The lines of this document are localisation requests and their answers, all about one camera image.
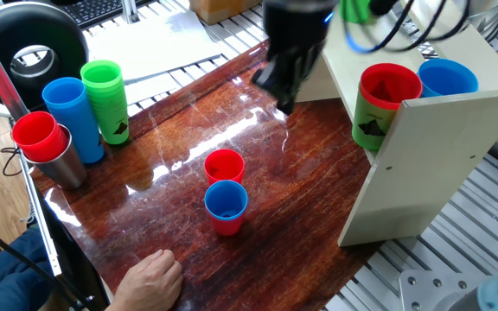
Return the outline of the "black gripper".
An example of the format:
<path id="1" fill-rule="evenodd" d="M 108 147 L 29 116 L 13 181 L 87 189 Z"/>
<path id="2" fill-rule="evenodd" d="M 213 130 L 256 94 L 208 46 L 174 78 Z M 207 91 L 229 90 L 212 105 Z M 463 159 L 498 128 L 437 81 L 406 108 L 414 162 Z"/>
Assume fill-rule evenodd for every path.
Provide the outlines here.
<path id="1" fill-rule="evenodd" d="M 277 100 L 277 109 L 286 115 L 294 110 L 294 99 L 314 99 L 320 91 L 311 77 L 322 51 L 333 0 L 264 0 L 263 24 L 269 39 L 267 65 L 252 76 L 252 83 Z M 290 73 L 285 51 L 297 48 Z"/>

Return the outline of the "person's hand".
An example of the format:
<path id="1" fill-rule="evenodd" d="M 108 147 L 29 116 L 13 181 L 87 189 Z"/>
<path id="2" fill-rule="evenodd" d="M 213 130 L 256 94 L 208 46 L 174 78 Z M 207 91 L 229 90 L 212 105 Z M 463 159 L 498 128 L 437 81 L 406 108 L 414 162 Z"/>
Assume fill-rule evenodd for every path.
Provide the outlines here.
<path id="1" fill-rule="evenodd" d="M 159 250 L 128 269 L 106 311 L 167 311 L 181 294 L 182 266 Z"/>

